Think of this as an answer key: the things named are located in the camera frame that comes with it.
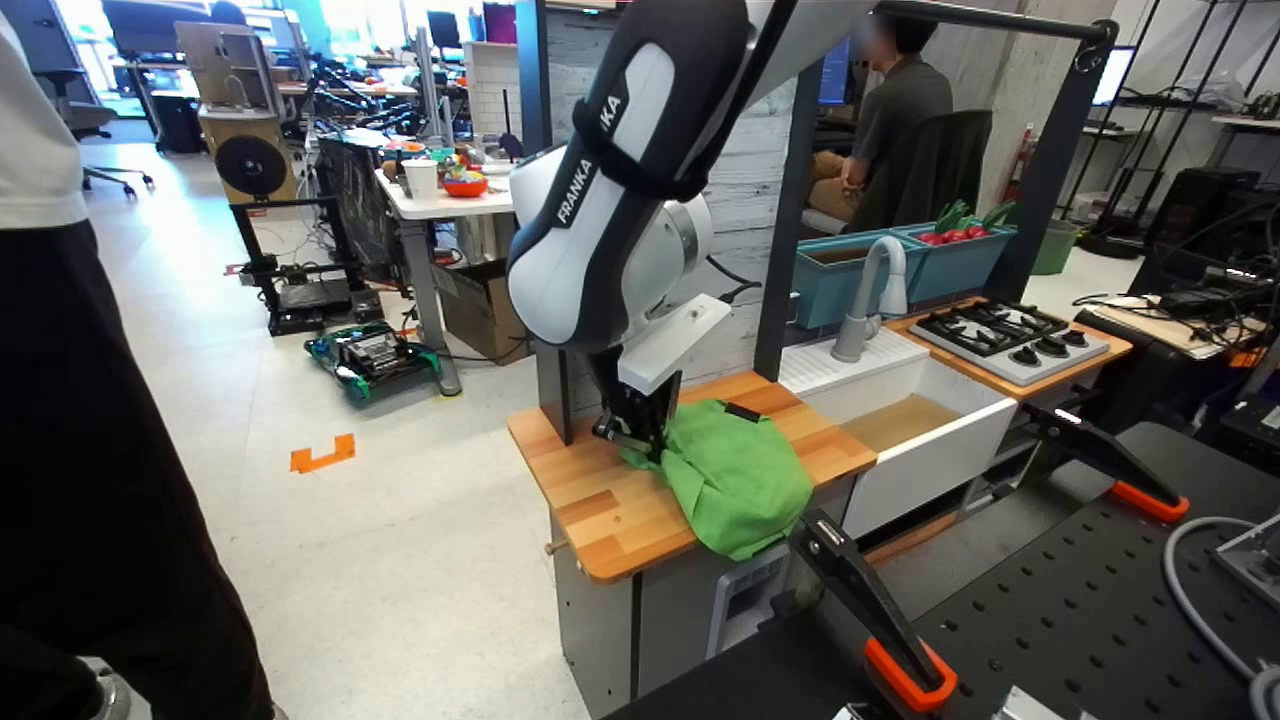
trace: orange tape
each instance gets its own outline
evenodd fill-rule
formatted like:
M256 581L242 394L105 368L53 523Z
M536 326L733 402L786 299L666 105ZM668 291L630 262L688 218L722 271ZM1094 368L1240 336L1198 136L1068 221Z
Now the orange tape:
M327 456L318 456L312 449L287 452L287 467L292 472L318 472L318 467L327 467L327 464L345 464L352 456L358 456L358 435L340 431L340 435L333 435L333 452Z
M1182 523L1190 513L1192 513L1192 499L1182 496L1178 505L1160 499L1160 496L1147 496L1144 487L1128 483L1128 480L1118 480L1107 487L1114 505L1123 505L1133 510L1138 516L1147 516L1157 523Z
M870 669L918 718L932 718L932 714L950 710L962 690L962 671L950 662L941 662L928 645L924 645L924 658L932 662L932 669L941 675L937 690L921 690L918 675L905 671L875 636L864 645Z

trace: box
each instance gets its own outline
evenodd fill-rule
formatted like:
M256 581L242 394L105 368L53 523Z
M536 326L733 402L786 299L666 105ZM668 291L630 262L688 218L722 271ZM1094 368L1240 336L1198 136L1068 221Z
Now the box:
M928 250L921 242L921 271L911 310L986 291L1016 227L991 227L987 242Z
M432 270L444 329L492 364L529 356L529 332L510 298L506 266Z
M834 332L843 326L864 258L880 235L905 242L907 251L907 288L921 271L921 242L932 223L905 223L905 227L875 227L875 231L847 231L847 235L818 235L801 242L796 250L796 271L793 271L793 291L796 291L796 329L803 332Z

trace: cardboard box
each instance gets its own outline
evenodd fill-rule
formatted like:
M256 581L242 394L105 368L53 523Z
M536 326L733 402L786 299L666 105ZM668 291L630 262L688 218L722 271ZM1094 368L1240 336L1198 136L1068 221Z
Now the cardboard box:
M529 356L529 332L510 298L510 270L474 266L474 270L432 270L442 288L444 329L478 349L492 364L514 364Z

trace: table leg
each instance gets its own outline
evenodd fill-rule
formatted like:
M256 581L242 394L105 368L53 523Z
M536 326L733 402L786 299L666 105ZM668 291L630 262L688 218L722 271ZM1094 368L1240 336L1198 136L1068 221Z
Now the table leg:
M444 326L442 326L442 291L432 282L432 223L400 221L400 250L409 266L409 291L417 310L422 344L428 344L442 356L435 389L444 395L461 395L463 381L455 377Z

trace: person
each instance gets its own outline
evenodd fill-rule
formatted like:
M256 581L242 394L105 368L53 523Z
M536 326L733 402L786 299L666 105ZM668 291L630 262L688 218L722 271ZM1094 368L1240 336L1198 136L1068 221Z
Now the person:
M921 59L932 31L932 22L896 16L884 4L872 11L870 67L880 74L884 83L860 105L852 152L811 158L818 185L809 207L852 223L875 166L889 160L896 139L928 117L953 114L950 77Z
M125 341L82 152L0 11L0 718L273 720L243 604Z
M217 22L217 26L249 26L243 8L234 4L234 0L217 0L217 4L210 8L210 22Z

